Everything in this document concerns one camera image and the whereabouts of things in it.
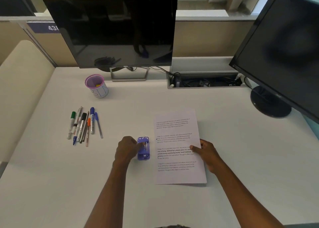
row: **chair backrest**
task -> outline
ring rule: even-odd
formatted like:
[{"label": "chair backrest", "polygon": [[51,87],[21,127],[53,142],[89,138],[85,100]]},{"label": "chair backrest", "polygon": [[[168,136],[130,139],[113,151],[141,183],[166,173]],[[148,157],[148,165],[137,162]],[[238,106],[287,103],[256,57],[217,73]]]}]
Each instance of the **chair backrest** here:
[{"label": "chair backrest", "polygon": [[18,43],[0,66],[0,162],[8,162],[54,71],[30,41]]}]

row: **desk number sign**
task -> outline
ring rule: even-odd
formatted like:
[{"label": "desk number sign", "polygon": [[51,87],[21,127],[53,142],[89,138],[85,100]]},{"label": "desk number sign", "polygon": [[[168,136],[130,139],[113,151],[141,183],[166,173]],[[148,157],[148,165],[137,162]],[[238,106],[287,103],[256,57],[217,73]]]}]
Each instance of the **desk number sign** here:
[{"label": "desk number sign", "polygon": [[60,33],[54,21],[29,21],[27,24],[34,33]]}]

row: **green marker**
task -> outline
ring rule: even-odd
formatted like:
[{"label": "green marker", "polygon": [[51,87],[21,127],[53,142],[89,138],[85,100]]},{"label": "green marker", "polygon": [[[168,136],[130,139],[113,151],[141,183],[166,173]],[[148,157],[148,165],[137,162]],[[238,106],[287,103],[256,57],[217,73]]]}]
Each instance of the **green marker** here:
[{"label": "green marker", "polygon": [[73,124],[74,124],[75,115],[76,115],[75,111],[72,111],[72,114],[71,114],[71,123],[70,123],[70,126],[69,126],[69,133],[68,133],[68,140],[71,139],[72,127],[73,127]]}]

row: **white desk surface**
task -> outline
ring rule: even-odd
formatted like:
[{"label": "white desk surface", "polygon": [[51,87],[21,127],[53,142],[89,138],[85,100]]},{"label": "white desk surface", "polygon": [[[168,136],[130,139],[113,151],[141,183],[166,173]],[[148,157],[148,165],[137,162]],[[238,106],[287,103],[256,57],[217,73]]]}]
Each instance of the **white desk surface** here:
[{"label": "white desk surface", "polygon": [[[84,85],[106,76],[109,94]],[[164,78],[150,70],[150,78]],[[239,227],[217,178],[207,185],[155,185],[153,117],[196,109],[199,135],[282,223],[319,222],[319,142],[293,111],[275,119],[260,113],[248,88],[167,89],[165,79],[111,82],[97,69],[57,68],[0,179],[0,227],[83,227],[109,175],[118,141],[150,137],[151,158],[133,160],[126,177],[123,227],[183,224]],[[79,106],[99,114],[104,139],[72,146],[67,128]]]}]

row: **paper sheet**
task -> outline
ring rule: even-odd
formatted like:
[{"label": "paper sheet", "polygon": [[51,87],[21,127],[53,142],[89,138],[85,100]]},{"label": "paper sheet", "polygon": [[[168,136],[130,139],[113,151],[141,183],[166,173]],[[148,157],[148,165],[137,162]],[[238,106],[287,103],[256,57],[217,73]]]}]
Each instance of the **paper sheet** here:
[{"label": "paper sheet", "polygon": [[194,109],[156,115],[154,132],[157,184],[207,183],[204,162],[189,149],[200,147]]}]

